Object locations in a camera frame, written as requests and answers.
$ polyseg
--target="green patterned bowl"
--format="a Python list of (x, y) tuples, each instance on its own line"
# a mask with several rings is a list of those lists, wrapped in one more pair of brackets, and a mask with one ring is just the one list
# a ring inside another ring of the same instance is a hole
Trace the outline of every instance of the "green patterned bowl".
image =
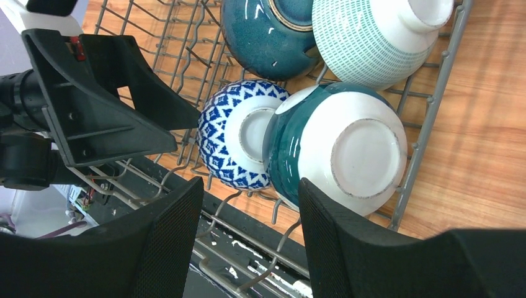
[(347, 83), (290, 96), (272, 116), (263, 142), (265, 169), (288, 205), (298, 210), (298, 184), (306, 177), (360, 215), (393, 195), (407, 151), (393, 108), (371, 89)]

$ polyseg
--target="black cylinder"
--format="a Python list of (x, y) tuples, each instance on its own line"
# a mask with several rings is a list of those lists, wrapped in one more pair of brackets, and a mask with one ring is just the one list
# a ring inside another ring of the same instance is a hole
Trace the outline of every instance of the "black cylinder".
[(33, 70), (0, 76), (0, 102), (13, 115), (12, 125), (2, 127), (2, 133), (49, 131), (42, 113), (46, 100)]

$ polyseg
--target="blue and white bowl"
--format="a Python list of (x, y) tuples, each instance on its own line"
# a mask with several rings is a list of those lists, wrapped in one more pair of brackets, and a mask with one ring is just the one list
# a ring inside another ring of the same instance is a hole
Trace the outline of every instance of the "blue and white bowl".
[(289, 93), (270, 82), (237, 81), (221, 88), (199, 117), (199, 154), (212, 175), (235, 189), (269, 186), (262, 144), (267, 125)]

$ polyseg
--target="blue zigzag pattern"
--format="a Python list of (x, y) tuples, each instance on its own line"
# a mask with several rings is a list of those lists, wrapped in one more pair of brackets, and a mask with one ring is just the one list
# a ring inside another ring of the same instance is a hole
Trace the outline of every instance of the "blue zigzag pattern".
[(240, 102), (261, 95), (284, 101), (289, 93), (261, 79), (233, 82), (214, 94), (199, 117), (199, 154), (212, 175), (236, 189), (254, 191), (270, 185), (268, 175), (243, 169), (230, 157), (223, 133), (232, 110)]

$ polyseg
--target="wooden surface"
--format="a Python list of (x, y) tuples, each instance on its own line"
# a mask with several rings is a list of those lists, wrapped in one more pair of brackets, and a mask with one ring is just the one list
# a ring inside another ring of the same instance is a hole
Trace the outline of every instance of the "wooden surface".
[[(83, 25), (85, 33), (94, 31), (101, 3), (102, 0), (90, 1)], [(129, 3), (128, 0), (109, 0), (108, 8), (125, 16)], [(169, 6), (156, 0), (136, 0), (135, 3), (160, 19), (165, 19), (169, 12)], [(210, 10), (219, 19), (218, 7), (211, 7)], [(197, 8), (194, 21), (199, 20), (202, 11), (201, 7)], [(204, 13), (205, 25), (199, 28), (198, 39), (214, 40), (219, 36), (218, 27), (208, 13)], [(171, 16), (176, 21), (167, 28), (166, 35), (183, 37), (187, 25), (181, 21), (191, 19), (192, 6), (178, 5), (172, 10)], [(116, 34), (122, 32), (134, 35), (139, 45), (155, 52), (164, 22), (155, 20), (135, 6), (131, 7), (129, 20), (157, 36), (146, 34), (133, 24), (127, 23), (123, 27), (123, 20), (109, 11), (102, 18), (102, 26)], [(427, 238), (455, 227), (526, 228), (524, 28), (526, 2), (523, 0), (476, 1), (399, 232)], [(194, 34), (192, 26), (189, 37), (192, 38)], [(447, 42), (447, 39), (439, 41), (430, 61), (438, 61), (439, 53), (446, 49)], [(183, 44), (180, 40), (165, 39), (161, 52), (175, 56), (182, 53), (186, 57), (189, 54), (186, 50), (181, 51)], [(186, 42), (185, 45), (191, 46), (191, 43)], [(214, 48), (210, 42), (198, 43), (193, 52), (205, 61), (217, 61), (221, 45)], [(154, 55), (146, 52), (144, 55), (152, 65)], [(220, 60), (222, 64), (228, 61), (225, 55)], [(158, 72), (159, 77), (181, 94), (201, 100), (209, 98), (217, 90), (217, 85), (192, 78), (186, 78), (182, 85), (180, 76), (172, 79), (171, 73), (181, 73), (186, 62), (185, 58), (178, 63), (177, 58), (161, 56), (154, 69), (161, 70)], [(226, 79), (239, 78), (239, 66), (235, 65), (235, 61), (233, 63), (234, 66), (227, 67)], [(226, 67), (216, 66), (216, 63), (210, 66), (207, 68), (197, 60), (191, 61), (184, 74), (210, 79), (216, 67), (218, 74)], [(411, 90), (432, 93), (436, 77), (437, 70), (420, 70)], [(298, 79), (289, 82), (287, 89), (294, 92), (311, 84), (311, 79)], [(386, 96), (395, 106), (398, 104), (398, 96)], [(422, 122), (426, 105), (421, 101), (416, 97), (408, 99), (402, 114), (403, 120)], [(418, 130), (407, 129), (406, 132), (409, 141), (414, 142)], [(194, 165), (192, 160), (197, 157), (197, 148), (190, 150), (190, 146), (187, 146), (182, 155), (181, 165), (177, 164), (177, 157), (170, 154), (163, 155), (160, 163), (167, 168), (182, 167), (190, 157), (190, 166), (176, 171), (189, 178), (195, 175), (190, 168)], [(198, 170), (206, 171), (203, 166)], [(211, 193), (219, 198), (224, 199), (235, 192), (217, 179), (212, 182)], [(395, 202), (393, 198), (381, 210), (392, 213)], [(272, 225), (270, 217), (274, 203), (257, 195), (248, 198), (242, 194), (230, 203), (282, 233), (298, 218), (296, 212), (281, 207), (278, 222)], [(370, 219), (382, 225), (388, 223), (377, 215), (372, 215)], [(303, 243), (300, 228), (292, 233), (292, 238)]]

